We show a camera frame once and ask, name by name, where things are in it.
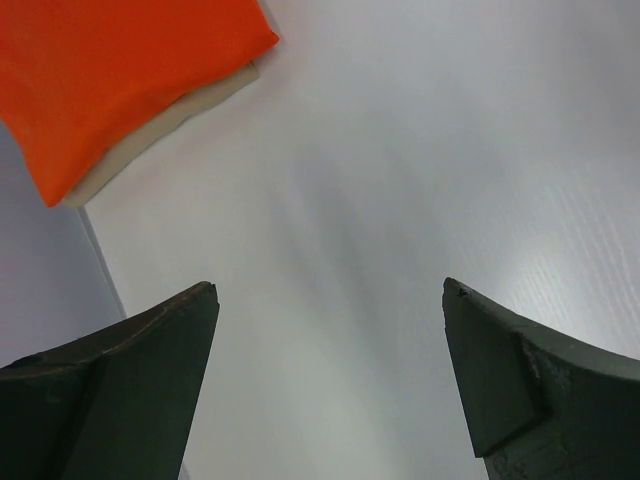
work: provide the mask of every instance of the white surface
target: white surface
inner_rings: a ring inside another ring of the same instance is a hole
[[[640,357],[640,3],[267,4],[261,80],[88,206],[129,313],[218,284],[192,478],[486,478],[445,276]]]
[[[42,203],[0,122],[0,368],[122,319],[80,213]]]

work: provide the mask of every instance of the orange cloth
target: orange cloth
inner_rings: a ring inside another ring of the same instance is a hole
[[[277,41],[256,0],[0,1],[0,115],[53,206],[111,145]]]

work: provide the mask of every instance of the white tabletop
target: white tabletop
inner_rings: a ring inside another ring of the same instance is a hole
[[[640,4],[265,3],[262,78],[87,208],[127,313],[218,285],[191,477],[486,478],[445,276],[640,357]]]

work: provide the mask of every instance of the folded cloth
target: folded cloth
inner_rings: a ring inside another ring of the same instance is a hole
[[[181,95],[278,41],[256,0],[0,2],[0,115],[53,206]]]
[[[166,110],[110,147],[98,163],[65,195],[62,203],[69,207],[81,207],[153,142],[178,128],[189,117],[222,103],[258,77],[256,67],[249,64],[222,80],[185,93]]]

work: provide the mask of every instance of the beige cloth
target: beige cloth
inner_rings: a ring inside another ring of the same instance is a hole
[[[166,110],[109,148],[62,202],[70,207],[81,207],[153,142],[171,133],[189,117],[222,103],[258,77],[256,67],[249,64],[222,80],[182,95]]]

